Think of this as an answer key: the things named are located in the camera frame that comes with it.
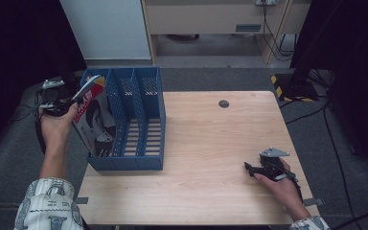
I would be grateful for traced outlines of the white cabinet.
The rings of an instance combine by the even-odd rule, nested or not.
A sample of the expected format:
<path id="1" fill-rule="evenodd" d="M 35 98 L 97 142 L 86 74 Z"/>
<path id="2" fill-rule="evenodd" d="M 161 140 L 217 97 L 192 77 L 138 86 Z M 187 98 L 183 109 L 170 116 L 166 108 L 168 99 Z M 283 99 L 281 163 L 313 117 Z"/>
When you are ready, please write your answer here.
<path id="1" fill-rule="evenodd" d="M 150 59 L 141 0 L 59 0 L 85 59 Z"/>

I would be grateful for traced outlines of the black curtain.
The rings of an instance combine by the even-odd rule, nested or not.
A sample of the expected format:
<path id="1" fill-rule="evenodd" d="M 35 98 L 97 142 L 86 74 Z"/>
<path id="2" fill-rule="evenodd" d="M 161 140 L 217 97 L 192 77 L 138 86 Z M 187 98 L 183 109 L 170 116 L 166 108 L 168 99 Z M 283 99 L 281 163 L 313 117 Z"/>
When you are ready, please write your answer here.
<path id="1" fill-rule="evenodd" d="M 290 66 L 334 73 L 335 112 L 368 157 L 368 0 L 311 0 Z"/>
<path id="2" fill-rule="evenodd" d="M 0 133 L 28 86 L 85 68 L 60 0 L 0 0 Z"/>

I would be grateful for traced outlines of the beige wooden desk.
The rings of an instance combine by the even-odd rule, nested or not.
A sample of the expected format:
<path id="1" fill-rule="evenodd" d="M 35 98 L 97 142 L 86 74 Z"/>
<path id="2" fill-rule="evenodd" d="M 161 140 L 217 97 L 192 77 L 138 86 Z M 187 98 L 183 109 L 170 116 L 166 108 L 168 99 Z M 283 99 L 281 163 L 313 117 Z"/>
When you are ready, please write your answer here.
<path id="1" fill-rule="evenodd" d="M 298 35 L 312 0 L 280 0 L 256 6 L 256 0 L 141 0 L 150 53 L 160 35 L 240 35 L 257 38 L 269 64 L 283 35 Z"/>

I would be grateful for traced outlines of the person's left patterned sleeve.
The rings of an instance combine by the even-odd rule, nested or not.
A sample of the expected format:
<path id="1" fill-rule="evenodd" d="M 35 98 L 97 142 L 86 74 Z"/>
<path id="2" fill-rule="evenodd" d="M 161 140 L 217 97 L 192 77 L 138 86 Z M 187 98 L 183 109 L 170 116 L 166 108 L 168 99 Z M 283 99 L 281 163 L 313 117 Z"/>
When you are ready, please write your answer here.
<path id="1" fill-rule="evenodd" d="M 83 230 L 73 185 L 61 178 L 33 181 L 19 205 L 13 230 Z"/>

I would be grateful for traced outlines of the person's left hand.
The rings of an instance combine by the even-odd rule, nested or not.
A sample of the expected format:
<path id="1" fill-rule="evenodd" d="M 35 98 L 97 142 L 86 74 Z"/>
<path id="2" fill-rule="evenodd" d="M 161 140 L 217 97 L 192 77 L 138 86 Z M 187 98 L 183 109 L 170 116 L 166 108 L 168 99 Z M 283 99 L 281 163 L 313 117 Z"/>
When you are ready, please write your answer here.
<path id="1" fill-rule="evenodd" d="M 42 137 L 46 146 L 45 154 L 65 152 L 70 135 L 72 121 L 76 116 L 78 106 L 73 103 L 68 112 L 60 117 L 47 115 L 39 109 Z"/>

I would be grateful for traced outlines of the person's right hand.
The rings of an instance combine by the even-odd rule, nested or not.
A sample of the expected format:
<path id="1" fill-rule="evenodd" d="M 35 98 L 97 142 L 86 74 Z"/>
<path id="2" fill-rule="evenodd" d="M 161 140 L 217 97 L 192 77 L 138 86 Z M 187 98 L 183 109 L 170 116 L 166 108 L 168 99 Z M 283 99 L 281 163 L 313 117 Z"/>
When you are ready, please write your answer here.
<path id="1" fill-rule="evenodd" d="M 298 195 L 297 189 L 290 179 L 283 178 L 274 182 L 264 175 L 261 178 L 256 179 L 273 193 L 287 211 L 289 207 L 304 206 L 303 201 Z"/>

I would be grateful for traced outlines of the white power strip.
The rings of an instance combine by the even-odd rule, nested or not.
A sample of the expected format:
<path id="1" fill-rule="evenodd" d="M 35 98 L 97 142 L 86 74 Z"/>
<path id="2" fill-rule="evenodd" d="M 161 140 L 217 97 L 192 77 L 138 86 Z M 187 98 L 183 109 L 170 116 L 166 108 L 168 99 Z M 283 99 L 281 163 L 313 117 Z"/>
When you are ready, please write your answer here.
<path id="1" fill-rule="evenodd" d="M 265 7 L 269 7 L 269 6 L 276 6 L 277 4 L 279 4 L 280 0 L 256 0 L 255 4 L 256 6 L 265 6 Z"/>

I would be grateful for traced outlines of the person's right patterned sleeve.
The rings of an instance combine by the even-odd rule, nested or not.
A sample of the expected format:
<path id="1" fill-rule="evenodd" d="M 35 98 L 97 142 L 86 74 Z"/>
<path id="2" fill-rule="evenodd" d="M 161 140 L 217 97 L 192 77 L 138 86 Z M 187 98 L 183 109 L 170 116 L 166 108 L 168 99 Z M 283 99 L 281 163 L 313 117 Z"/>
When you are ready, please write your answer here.
<path id="1" fill-rule="evenodd" d="M 289 230 L 331 230 L 331 228 L 321 217 L 314 216 L 293 222 Z"/>

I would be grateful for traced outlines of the portrait cover magazine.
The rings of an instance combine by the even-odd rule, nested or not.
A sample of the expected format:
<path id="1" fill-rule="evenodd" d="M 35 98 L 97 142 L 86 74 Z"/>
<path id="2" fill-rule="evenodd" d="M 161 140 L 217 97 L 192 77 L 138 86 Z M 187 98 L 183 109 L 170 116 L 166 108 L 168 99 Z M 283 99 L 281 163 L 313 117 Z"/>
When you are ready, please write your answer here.
<path id="1" fill-rule="evenodd" d="M 74 100 L 78 103 L 78 112 L 73 123 L 89 152 L 96 157 L 110 156 L 117 134 L 105 77 L 88 76 Z"/>

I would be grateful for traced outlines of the person's patterned sleeve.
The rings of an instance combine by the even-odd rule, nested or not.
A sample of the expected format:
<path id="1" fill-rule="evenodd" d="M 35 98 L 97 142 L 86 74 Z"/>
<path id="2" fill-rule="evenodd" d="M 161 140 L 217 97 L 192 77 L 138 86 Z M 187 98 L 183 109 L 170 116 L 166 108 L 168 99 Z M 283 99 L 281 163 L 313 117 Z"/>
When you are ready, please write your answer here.
<path id="1" fill-rule="evenodd" d="M 314 216 L 293 222 L 289 230 L 331 230 L 331 228 L 321 217 Z"/>
<path id="2" fill-rule="evenodd" d="M 19 205 L 13 230 L 83 230 L 73 185 L 61 178 L 33 181 Z"/>

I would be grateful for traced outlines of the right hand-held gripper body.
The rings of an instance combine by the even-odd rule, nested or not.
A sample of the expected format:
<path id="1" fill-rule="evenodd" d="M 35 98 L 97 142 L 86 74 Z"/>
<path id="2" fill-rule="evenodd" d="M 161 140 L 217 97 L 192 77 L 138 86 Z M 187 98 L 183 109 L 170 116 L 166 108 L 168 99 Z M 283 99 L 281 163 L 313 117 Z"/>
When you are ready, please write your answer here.
<path id="1" fill-rule="evenodd" d="M 264 175 L 272 181 L 279 181 L 287 176 L 284 164 L 280 160 L 283 156 L 289 156 L 289 153 L 273 147 L 260 152 Z"/>

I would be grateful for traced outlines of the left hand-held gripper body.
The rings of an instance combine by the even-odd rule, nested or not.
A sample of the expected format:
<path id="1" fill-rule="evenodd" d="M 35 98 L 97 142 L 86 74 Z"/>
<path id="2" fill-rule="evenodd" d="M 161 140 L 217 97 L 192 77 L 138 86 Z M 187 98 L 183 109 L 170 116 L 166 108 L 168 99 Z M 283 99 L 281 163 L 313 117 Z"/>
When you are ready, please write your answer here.
<path id="1" fill-rule="evenodd" d="M 41 86 L 41 99 L 42 103 L 40 107 L 43 112 L 50 116 L 63 116 L 68 111 L 62 109 L 62 105 L 70 100 L 72 97 L 64 97 L 59 93 L 59 88 L 64 85 L 62 80 L 46 80 Z"/>

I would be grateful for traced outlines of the blue plastic file rack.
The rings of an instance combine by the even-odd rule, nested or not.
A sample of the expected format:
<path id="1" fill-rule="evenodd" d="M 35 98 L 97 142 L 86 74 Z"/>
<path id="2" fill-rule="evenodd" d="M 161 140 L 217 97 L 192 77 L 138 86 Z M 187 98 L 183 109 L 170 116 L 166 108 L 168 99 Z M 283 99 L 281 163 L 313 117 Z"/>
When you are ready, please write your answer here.
<path id="1" fill-rule="evenodd" d="M 164 159 L 166 113 L 157 67 L 120 67 L 85 70 L 88 76 L 105 77 L 116 140 L 110 156 L 90 152 L 88 163 L 97 171 L 161 170 Z"/>

